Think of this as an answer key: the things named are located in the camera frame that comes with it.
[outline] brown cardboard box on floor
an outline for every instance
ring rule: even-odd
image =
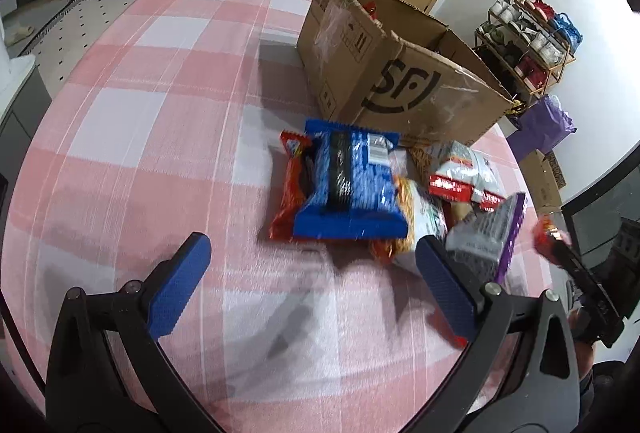
[[[549,161],[539,150],[529,153],[518,166],[527,183],[538,216],[559,211],[562,205],[560,190]]]
[[[362,8],[372,1],[377,20]],[[325,119],[405,145],[472,144],[511,106],[453,31],[401,0],[313,0],[298,52]]]

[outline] metal bolt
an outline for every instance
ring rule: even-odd
[[[484,291],[490,296],[500,296],[502,292],[502,287],[497,283],[490,281],[486,285],[484,285]]]
[[[124,292],[126,292],[127,294],[135,294],[137,292],[140,292],[141,288],[142,282],[136,279],[132,279],[131,281],[128,281],[124,284]]]
[[[549,301],[558,301],[560,299],[558,294],[556,294],[549,288],[545,290],[545,296]]]
[[[67,299],[78,299],[82,294],[82,289],[80,287],[72,287],[66,291]]]

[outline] sf logo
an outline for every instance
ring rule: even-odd
[[[379,114],[399,114],[400,112],[409,111],[427,98],[427,96],[438,85],[438,81],[441,77],[439,72],[433,72],[433,74],[431,74],[430,81],[427,81],[429,73],[426,70],[411,67],[406,71],[404,77],[402,77],[400,82],[396,85],[396,81],[391,75],[391,67],[395,67],[402,72],[406,68],[406,65],[399,59],[389,60],[387,62],[385,67],[382,69],[382,85],[379,87],[374,85],[371,92],[372,94],[388,94],[388,96],[380,97],[373,95],[377,102],[382,102],[383,104],[375,103],[366,97],[362,100],[362,106],[364,108]],[[404,89],[407,89],[409,92],[414,91],[415,95],[411,95],[411,101],[408,103],[402,101],[396,102],[395,100],[398,99]]]

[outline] tablecloth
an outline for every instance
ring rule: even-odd
[[[192,231],[210,236],[211,264],[160,343],[230,433],[395,432],[451,369],[460,349],[423,280],[356,245],[266,238],[286,165],[279,134],[318,114],[295,49],[309,4],[138,0],[78,63],[25,158],[2,251],[2,292],[43,375],[71,286],[144,279]],[[507,193],[526,190],[497,126],[475,148]],[[534,221],[529,207],[508,286],[539,295],[550,275]]]

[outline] slipper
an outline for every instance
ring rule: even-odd
[[[11,45],[15,45],[19,41],[22,41],[33,34],[33,27],[31,25],[28,27],[18,25],[7,29],[5,32],[4,44],[7,45],[7,47],[11,47]]]

